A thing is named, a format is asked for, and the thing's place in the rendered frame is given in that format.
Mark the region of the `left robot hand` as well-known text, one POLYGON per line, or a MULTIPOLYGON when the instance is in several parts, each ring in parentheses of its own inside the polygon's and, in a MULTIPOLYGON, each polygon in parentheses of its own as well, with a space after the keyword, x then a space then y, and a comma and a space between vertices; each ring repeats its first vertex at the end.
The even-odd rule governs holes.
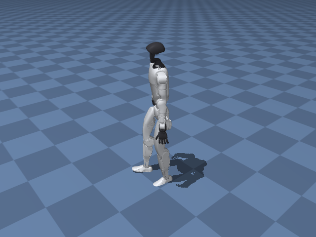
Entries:
POLYGON ((160 141, 161 141, 161 143, 163 144, 163 141, 164 141, 164 144, 166 144, 166 143, 169 143, 168 142, 168 139, 167 139, 167 134, 166 134, 166 124, 165 124, 165 129, 160 129, 159 128, 159 133, 158 133, 158 135, 156 136, 156 140, 159 138, 159 143, 160 143, 160 141), (166 139, 166 140, 165 140, 166 139), (166 141, 166 142, 165 142, 166 141))

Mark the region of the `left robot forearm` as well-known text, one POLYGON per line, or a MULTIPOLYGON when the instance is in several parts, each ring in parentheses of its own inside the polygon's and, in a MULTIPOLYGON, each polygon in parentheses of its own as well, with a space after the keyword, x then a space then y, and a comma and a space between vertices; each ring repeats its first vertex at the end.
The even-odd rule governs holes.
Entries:
POLYGON ((159 128, 165 129, 167 108, 164 101, 158 102, 159 128))

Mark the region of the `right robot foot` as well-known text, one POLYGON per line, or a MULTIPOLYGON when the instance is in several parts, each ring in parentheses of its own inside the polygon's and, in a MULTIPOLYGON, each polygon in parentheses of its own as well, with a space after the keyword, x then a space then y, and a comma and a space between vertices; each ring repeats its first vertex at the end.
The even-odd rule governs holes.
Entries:
POLYGON ((148 165, 148 168, 144 168, 144 165, 140 165, 132 167, 132 170, 136 172, 152 172, 153 168, 151 165, 148 165))

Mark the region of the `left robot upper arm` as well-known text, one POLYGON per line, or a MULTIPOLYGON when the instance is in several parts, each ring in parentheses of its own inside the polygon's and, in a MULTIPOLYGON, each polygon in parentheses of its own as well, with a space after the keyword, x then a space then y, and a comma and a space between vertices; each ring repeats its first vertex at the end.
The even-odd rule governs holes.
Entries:
POLYGON ((167 75, 164 72, 158 72, 156 77, 157 85, 158 85, 158 94, 160 96, 156 101, 156 105, 158 105, 159 101, 164 101, 167 103, 167 75))

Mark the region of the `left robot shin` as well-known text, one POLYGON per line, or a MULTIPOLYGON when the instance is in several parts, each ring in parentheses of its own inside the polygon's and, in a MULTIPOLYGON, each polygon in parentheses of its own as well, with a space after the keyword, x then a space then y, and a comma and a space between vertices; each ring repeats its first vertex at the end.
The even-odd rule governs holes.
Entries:
POLYGON ((157 154, 157 157, 158 157, 158 163, 159 163, 159 167, 161 169, 163 178, 166 180, 168 179, 168 169, 170 167, 169 151, 164 151, 161 158, 159 157, 158 154, 157 154))

